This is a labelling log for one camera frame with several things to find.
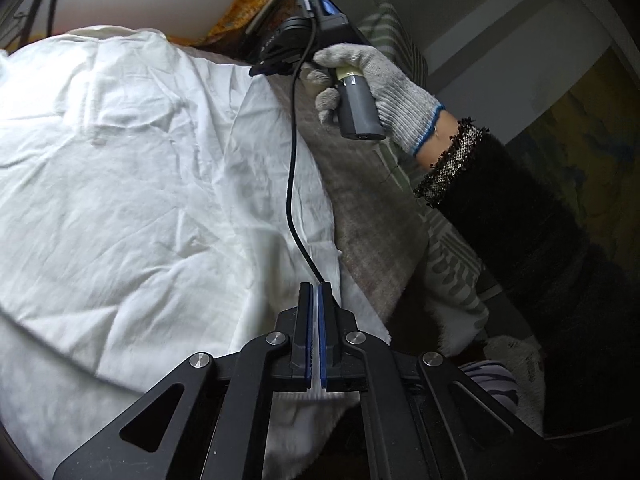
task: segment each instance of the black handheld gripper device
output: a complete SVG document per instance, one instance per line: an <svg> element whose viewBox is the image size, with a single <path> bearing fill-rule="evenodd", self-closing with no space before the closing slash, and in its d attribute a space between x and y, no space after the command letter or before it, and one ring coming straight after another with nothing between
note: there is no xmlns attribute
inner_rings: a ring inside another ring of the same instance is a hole
<svg viewBox="0 0 640 480"><path fill-rule="evenodd" d="M318 50L332 44L370 44L331 0L296 1L302 15L287 18L267 38L260 48L259 62L252 66L249 75L290 75L309 44L312 20L317 25L316 37L308 59L304 61L311 60ZM345 66L330 70L330 74L340 92L336 113L342 136L359 140L385 139L375 101L362 72L353 66Z"/></svg>

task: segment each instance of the device screen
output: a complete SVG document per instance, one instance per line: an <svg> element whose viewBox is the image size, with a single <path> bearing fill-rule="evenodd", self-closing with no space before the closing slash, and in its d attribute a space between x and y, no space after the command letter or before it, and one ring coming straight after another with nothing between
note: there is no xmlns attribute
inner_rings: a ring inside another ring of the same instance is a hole
<svg viewBox="0 0 640 480"><path fill-rule="evenodd" d="M320 0L322 3L322 9L328 15L333 16L334 14L340 14L340 9L336 7L331 0Z"/></svg>

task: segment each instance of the person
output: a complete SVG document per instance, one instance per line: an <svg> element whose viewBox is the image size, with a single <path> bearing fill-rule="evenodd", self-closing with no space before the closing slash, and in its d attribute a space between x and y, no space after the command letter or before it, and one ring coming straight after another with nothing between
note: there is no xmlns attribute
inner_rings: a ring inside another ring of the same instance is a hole
<svg viewBox="0 0 640 480"><path fill-rule="evenodd" d="M362 71L383 128L428 170L414 193L452 222L531 326L545 355L545 435L635 421L638 285L487 129L457 120L374 47L336 44L314 61ZM339 99L331 87L317 95L322 122Z"/></svg>

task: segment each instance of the triangular cutout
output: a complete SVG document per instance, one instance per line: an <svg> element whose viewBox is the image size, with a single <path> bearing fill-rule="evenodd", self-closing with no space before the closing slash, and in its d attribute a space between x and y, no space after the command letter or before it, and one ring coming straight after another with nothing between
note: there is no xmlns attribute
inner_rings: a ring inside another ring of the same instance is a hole
<svg viewBox="0 0 640 480"><path fill-rule="evenodd" d="M182 384L172 384L142 413L120 430L120 438L149 453L158 450L183 391Z"/></svg>

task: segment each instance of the person's arm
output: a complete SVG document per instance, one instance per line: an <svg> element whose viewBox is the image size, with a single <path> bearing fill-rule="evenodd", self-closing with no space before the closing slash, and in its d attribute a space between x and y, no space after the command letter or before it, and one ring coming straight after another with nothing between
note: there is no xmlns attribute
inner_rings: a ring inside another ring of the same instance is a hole
<svg viewBox="0 0 640 480"><path fill-rule="evenodd" d="M636 409L640 301L572 214L501 143L443 114L416 190L482 258L546 354L545 431L590 430Z"/></svg>

